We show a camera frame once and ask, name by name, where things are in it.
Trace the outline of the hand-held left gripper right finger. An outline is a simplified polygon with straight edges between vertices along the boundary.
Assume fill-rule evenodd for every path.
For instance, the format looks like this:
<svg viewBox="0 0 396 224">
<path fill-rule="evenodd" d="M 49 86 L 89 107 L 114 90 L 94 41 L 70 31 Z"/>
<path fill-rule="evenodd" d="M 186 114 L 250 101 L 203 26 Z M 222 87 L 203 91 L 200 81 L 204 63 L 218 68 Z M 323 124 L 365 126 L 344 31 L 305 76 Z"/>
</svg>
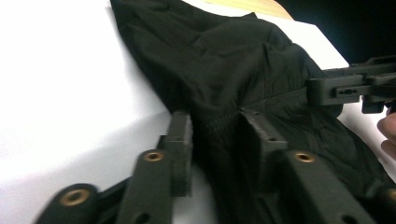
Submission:
<svg viewBox="0 0 396 224">
<path fill-rule="evenodd" d="M 247 180 L 254 190 L 272 190 L 276 166 L 288 142 L 263 113 L 241 111 L 240 153 Z"/>
</svg>

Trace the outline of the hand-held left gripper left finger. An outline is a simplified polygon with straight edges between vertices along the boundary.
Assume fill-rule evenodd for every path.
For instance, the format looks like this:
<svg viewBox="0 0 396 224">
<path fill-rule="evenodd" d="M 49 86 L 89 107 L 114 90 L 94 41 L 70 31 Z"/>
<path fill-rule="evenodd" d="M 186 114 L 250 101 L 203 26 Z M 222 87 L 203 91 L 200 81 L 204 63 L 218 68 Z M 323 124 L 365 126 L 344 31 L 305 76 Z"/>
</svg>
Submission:
<svg viewBox="0 0 396 224">
<path fill-rule="evenodd" d="M 174 197 L 191 195 L 192 125 L 190 114 L 172 114 L 163 149 L 171 156 L 171 192 Z"/>
</svg>

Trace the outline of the black pants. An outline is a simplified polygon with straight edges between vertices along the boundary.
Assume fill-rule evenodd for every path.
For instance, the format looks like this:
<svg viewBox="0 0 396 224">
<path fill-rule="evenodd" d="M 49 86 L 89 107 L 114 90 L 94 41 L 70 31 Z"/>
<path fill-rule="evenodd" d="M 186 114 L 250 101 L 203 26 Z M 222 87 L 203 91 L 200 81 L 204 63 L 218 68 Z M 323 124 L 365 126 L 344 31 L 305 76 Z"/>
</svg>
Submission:
<svg viewBox="0 0 396 224">
<path fill-rule="evenodd" d="M 110 0 L 120 36 L 172 112 L 191 115 L 193 157 L 212 186 L 221 224 L 339 224 L 370 220 L 358 199 L 392 181 L 374 152 L 311 106 L 321 70 L 274 24 L 213 15 L 182 0 Z M 288 142 L 274 188 L 254 190 L 241 159 L 241 111 L 263 113 Z"/>
</svg>

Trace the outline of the wooden table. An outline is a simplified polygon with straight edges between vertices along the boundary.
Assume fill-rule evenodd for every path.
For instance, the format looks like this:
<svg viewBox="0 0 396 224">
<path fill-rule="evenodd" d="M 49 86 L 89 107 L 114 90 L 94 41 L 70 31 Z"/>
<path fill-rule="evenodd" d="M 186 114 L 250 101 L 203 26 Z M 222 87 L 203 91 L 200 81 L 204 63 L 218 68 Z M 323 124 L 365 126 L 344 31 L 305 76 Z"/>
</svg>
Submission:
<svg viewBox="0 0 396 224">
<path fill-rule="evenodd" d="M 276 0 L 204 0 L 210 4 L 244 9 L 282 19 L 293 20 L 289 12 Z"/>
</svg>

